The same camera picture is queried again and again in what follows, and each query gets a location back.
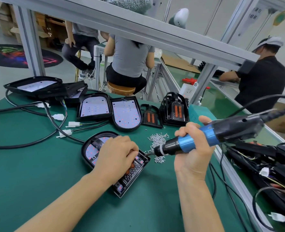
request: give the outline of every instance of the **gray t-shirt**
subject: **gray t-shirt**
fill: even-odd
[[[73,33],[77,35],[92,36],[98,38],[99,31],[90,27],[83,26],[78,23],[73,23]]]
[[[139,48],[129,39],[110,34],[115,40],[115,54],[112,67],[124,76],[140,77],[146,63],[148,52],[154,52],[154,47],[141,44]]]

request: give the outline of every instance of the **gold stool leg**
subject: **gold stool leg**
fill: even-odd
[[[80,59],[81,56],[81,50],[78,51],[78,58]],[[78,75],[79,75],[79,69],[76,68],[76,73],[75,73],[75,82],[78,81]]]

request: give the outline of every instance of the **round rug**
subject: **round rug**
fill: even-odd
[[[63,58],[54,52],[42,49],[45,67],[52,67],[62,63]],[[22,45],[0,44],[0,66],[28,68],[25,51]]]

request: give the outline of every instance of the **gray pants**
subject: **gray pants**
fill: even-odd
[[[63,57],[74,64],[79,70],[93,70],[95,67],[95,61],[93,60],[93,51],[94,46],[98,45],[100,42],[97,38],[91,36],[77,35],[73,34],[75,40],[75,46],[70,47],[68,44],[64,44],[62,48]],[[87,48],[91,55],[91,62],[89,64],[84,63],[81,59],[79,59],[75,54],[78,50],[80,50],[83,46]]]

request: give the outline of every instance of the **black pants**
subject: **black pants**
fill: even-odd
[[[106,68],[106,77],[107,81],[115,85],[125,86],[125,87],[135,87],[136,89],[134,91],[134,94],[141,91],[147,85],[147,81],[142,75],[136,78],[121,75],[113,69],[111,64]]]
[[[68,44],[64,44],[62,48],[62,54],[63,57],[74,64],[75,67],[77,67],[79,70],[93,70],[95,68],[95,61],[93,60],[93,51],[94,46],[99,44],[99,40],[95,37],[91,36],[84,36],[84,35],[77,35],[73,34],[74,40],[75,40],[75,46],[70,47]],[[83,46],[87,48],[87,50],[90,52],[91,55],[91,62],[89,64],[84,63],[82,60],[80,60],[78,57],[76,57],[76,53],[78,50],[80,50]]]

